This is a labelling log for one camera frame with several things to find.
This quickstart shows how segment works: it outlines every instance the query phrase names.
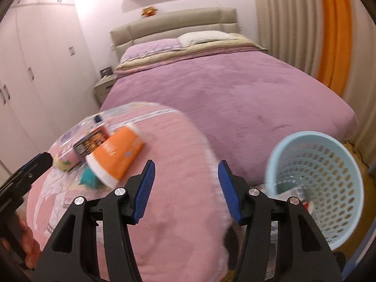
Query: human hand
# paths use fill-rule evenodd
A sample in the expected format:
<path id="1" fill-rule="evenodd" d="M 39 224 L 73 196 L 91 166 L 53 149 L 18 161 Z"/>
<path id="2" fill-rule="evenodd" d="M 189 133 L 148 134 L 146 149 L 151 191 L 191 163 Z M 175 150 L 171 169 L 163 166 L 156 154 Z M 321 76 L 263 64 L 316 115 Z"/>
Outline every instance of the human hand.
<path id="1" fill-rule="evenodd" d="M 18 216 L 18 221 L 20 223 L 20 227 L 23 232 L 21 246 L 23 250 L 26 252 L 25 264 L 28 268 L 33 269 L 36 267 L 36 264 L 39 259 L 39 255 L 41 254 L 41 249 L 40 249 L 39 243 L 34 239 L 33 232 L 28 227 L 26 219 Z M 2 238 L 1 242 L 3 243 L 5 248 L 9 251 L 11 247 L 8 241 Z"/>

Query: light blue plastic basket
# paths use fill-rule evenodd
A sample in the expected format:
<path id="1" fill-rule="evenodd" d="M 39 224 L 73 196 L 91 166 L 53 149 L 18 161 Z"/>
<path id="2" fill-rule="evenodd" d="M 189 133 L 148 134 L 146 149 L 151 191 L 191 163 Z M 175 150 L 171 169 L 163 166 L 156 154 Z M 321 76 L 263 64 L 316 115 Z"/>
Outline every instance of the light blue plastic basket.
<path id="1" fill-rule="evenodd" d="M 274 197 L 301 185 L 313 201 L 315 219 L 332 250 L 354 232 L 364 203 L 363 180 L 349 151 L 319 132 L 298 132 L 273 150 L 265 185 Z"/>

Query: headboard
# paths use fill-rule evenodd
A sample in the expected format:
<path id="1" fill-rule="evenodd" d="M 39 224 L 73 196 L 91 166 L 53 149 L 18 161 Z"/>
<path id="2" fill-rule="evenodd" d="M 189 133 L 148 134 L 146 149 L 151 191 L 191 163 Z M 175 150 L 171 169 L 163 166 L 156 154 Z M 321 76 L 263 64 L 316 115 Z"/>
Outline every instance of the headboard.
<path id="1" fill-rule="evenodd" d="M 162 13 L 118 27 L 110 34 L 120 60 L 132 45 L 208 30 L 239 33 L 236 9 L 213 7 Z"/>

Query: metal screw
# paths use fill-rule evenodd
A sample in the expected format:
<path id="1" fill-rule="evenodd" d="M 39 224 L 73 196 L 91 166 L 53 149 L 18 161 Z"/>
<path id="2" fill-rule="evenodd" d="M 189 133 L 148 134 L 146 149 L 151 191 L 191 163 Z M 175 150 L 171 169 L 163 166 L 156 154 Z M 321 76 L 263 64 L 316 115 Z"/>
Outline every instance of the metal screw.
<path id="1" fill-rule="evenodd" d="M 74 203 L 79 206 L 79 205 L 83 204 L 84 201 L 85 201 L 85 199 L 83 197 L 77 197 L 74 200 Z"/>
<path id="2" fill-rule="evenodd" d="M 294 205 L 297 205 L 300 203 L 300 200 L 297 199 L 296 197 L 291 197 L 290 198 L 290 203 L 294 204 Z"/>
<path id="3" fill-rule="evenodd" d="M 249 195 L 252 195 L 252 196 L 258 196 L 258 195 L 260 195 L 260 191 L 257 190 L 257 189 L 255 189 L 255 188 L 252 188 L 252 189 L 250 189 L 250 190 L 248 191 L 248 194 L 249 194 Z"/>
<path id="4" fill-rule="evenodd" d="M 115 190 L 115 195 L 117 195 L 117 196 L 122 196 L 124 194 L 125 194 L 125 188 L 117 188 Z"/>

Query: basket rim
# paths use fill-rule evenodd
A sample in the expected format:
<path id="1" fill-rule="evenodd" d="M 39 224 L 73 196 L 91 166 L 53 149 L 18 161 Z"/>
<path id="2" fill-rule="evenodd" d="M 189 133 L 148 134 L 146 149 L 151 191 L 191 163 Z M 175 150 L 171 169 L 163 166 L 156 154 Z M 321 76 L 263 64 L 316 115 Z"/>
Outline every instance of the basket rim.
<path id="1" fill-rule="evenodd" d="M 363 212 L 363 207 L 364 207 L 364 184 L 363 184 L 362 174 L 360 173 L 358 164 L 356 163 L 354 157 L 345 148 L 345 146 L 342 145 L 342 143 L 340 143 L 339 141 L 337 141 L 336 139 L 334 139 L 333 137 L 327 134 L 324 134 L 321 132 L 314 132 L 314 131 L 297 132 L 297 133 L 293 133 L 287 136 L 286 138 L 284 138 L 277 144 L 277 146 L 274 148 L 274 150 L 272 151 L 268 159 L 268 163 L 266 165 L 266 172 L 265 172 L 265 188 L 270 198 L 276 197 L 277 191 L 275 188 L 275 180 L 276 180 L 275 175 L 277 174 L 279 159 L 281 158 L 281 155 L 284 153 L 284 151 L 290 146 L 292 141 L 303 136 L 320 136 L 323 138 L 327 138 L 328 140 L 336 143 L 341 149 L 343 149 L 346 153 L 349 154 L 350 161 L 355 166 L 358 179 L 361 180 L 360 181 L 361 185 L 359 186 L 360 187 L 359 188 L 360 204 L 355 213 L 354 223 L 352 224 L 351 228 L 349 228 L 342 237 L 340 237 L 338 240 L 334 240 L 332 243 L 329 244 L 330 249 L 335 250 L 339 248 L 342 244 L 344 244 L 349 239 L 351 234 L 354 232 L 354 230 L 356 229 L 359 223 L 360 217 Z"/>

